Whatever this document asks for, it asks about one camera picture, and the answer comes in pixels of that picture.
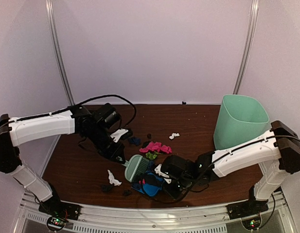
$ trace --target brown tabletop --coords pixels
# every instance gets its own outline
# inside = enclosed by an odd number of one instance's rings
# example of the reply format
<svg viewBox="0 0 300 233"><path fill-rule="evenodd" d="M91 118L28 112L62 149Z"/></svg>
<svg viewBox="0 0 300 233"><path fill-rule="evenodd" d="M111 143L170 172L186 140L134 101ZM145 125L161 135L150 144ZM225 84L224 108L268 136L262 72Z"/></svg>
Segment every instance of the brown tabletop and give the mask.
<svg viewBox="0 0 300 233"><path fill-rule="evenodd" d="M129 105L115 107L123 122L133 113ZM173 154L195 161L198 155L214 150L212 136L219 108L218 105L137 105L137 117L129 127L142 142L148 140L146 136L150 133L153 141L170 146ZM180 133L180 137L170 140L171 133ZM202 193L190 192L179 203L161 204L130 188L124 177L124 166L79 148L80 139L76 134L60 137L43 177L55 186L65 201L123 208L201 206L247 199L250 187L262 177L258 165L250 166L210 183L210 187ZM124 144L127 160L134 154L140 154L141 146L130 145L127 141ZM90 141L83 145L94 150ZM162 163L166 156L159 155L156 164ZM123 183L103 193L100 185L109 184L108 169ZM124 197L123 192L127 189L132 191L132 195ZM171 201L168 198L162 194L157 196L157 199Z"/></svg>

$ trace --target green bin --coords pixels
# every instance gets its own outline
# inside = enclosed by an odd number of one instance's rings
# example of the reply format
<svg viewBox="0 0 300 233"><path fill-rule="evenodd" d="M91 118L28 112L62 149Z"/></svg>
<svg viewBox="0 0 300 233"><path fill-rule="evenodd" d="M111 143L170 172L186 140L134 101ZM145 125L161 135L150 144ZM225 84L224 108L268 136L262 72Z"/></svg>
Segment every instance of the green bin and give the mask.
<svg viewBox="0 0 300 233"><path fill-rule="evenodd" d="M269 117L256 99L225 95L213 135L214 146L222 150L247 142L263 134L268 123Z"/></svg>

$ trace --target white wall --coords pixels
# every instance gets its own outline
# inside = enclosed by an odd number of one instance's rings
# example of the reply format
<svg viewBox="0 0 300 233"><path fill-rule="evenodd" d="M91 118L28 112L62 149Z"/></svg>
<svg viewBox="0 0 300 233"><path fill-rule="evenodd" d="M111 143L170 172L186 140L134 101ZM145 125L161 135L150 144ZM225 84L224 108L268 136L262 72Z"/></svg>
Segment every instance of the white wall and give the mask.
<svg viewBox="0 0 300 233"><path fill-rule="evenodd" d="M300 0L261 0L240 94L257 98L271 120L300 137ZM300 172L282 185L300 233Z"/></svg>
<svg viewBox="0 0 300 233"><path fill-rule="evenodd" d="M116 93L134 103L221 103L233 92L251 0L61 0L53 7L75 102Z"/></svg>
<svg viewBox="0 0 300 233"><path fill-rule="evenodd" d="M28 116L68 105L54 57L44 0L0 0L0 115ZM20 146L41 172L54 138ZM0 173L0 233L11 232L23 189Z"/></svg>

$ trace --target pink cloth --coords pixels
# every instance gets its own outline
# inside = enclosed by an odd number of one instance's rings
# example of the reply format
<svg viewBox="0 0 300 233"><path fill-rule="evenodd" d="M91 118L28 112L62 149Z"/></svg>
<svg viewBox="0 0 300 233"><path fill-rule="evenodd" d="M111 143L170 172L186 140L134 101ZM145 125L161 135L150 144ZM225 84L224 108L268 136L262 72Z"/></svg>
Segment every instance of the pink cloth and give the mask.
<svg viewBox="0 0 300 233"><path fill-rule="evenodd" d="M162 146L161 142L150 142L146 148L140 148L139 151L142 153L147 153L149 151L157 151L157 152L162 151L166 154L170 154L173 152L170 147L168 147L166 145Z"/></svg>

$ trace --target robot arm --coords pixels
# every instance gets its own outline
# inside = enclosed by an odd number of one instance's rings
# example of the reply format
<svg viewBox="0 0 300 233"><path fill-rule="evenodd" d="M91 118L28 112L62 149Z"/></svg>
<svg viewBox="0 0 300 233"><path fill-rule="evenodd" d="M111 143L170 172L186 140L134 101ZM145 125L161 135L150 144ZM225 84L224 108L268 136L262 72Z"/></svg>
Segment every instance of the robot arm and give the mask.
<svg viewBox="0 0 300 233"><path fill-rule="evenodd" d="M70 218L77 219L79 206L67 206L61 202L55 188L20 160L18 146L48 136L78 133L89 138L101 156L123 164L124 145L118 139L126 139L132 132L122 129L112 134L108 131L120 118L115 108L108 103L94 113L78 105L43 117L9 118L4 114L0 117L0 171L11 175L30 190L41 201L41 211L47 208L48 213L58 216L67 210Z"/></svg>
<svg viewBox="0 0 300 233"><path fill-rule="evenodd" d="M297 134L280 121L259 137L238 146L200 155L195 162L172 155L160 171L173 178L164 189L174 199L192 184L204 185L257 163L272 161L261 180L249 191L249 199L228 206L230 219L267 210L267 201L284 179L300 171L300 142Z"/></svg>

